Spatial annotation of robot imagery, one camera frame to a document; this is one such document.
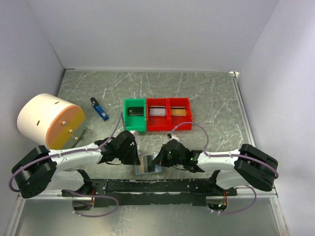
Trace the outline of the grey card holder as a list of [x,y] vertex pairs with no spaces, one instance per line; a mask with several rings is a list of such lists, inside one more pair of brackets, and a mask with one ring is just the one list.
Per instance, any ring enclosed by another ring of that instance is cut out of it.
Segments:
[[140,160],[140,165],[134,166],[136,175],[156,174],[163,171],[162,166],[153,164],[153,160],[157,157],[157,154],[140,155],[138,157]]

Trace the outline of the dark card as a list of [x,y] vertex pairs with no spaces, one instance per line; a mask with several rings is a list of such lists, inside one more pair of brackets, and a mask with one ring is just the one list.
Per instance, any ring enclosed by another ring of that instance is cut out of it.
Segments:
[[143,160],[145,161],[145,173],[155,172],[155,165],[152,163],[153,155],[146,155]]

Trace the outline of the green plastic bin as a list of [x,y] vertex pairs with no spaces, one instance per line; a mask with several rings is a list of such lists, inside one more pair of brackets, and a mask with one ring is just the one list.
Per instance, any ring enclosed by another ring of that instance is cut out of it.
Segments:
[[[143,116],[128,116],[128,107],[144,107]],[[137,130],[138,132],[146,132],[146,99],[145,98],[133,98],[124,100],[124,122],[128,131]]]

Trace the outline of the white drum with orange lid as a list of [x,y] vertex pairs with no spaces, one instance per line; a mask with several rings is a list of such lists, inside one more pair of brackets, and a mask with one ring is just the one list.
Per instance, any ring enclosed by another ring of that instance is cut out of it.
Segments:
[[80,106],[42,93],[21,109],[17,127],[22,135],[48,149],[68,149],[83,134],[85,119]]

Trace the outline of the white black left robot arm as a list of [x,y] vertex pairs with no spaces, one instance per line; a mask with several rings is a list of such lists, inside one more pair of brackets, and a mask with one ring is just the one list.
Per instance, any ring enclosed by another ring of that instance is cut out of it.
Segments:
[[136,130],[125,130],[116,137],[64,150],[48,150],[43,145],[37,146],[12,168],[10,182],[17,183],[16,191],[25,199],[44,191],[64,189],[86,196],[92,190],[92,182],[79,167],[112,164],[115,159],[124,165],[140,165],[137,135]]

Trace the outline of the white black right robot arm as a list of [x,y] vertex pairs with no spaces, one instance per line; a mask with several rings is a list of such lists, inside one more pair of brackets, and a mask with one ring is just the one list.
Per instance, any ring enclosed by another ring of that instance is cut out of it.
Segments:
[[168,168],[181,165],[191,173],[209,172],[209,191],[216,196],[243,185],[269,192],[279,177],[278,161],[249,144],[227,152],[203,152],[171,140],[162,145],[153,163]]

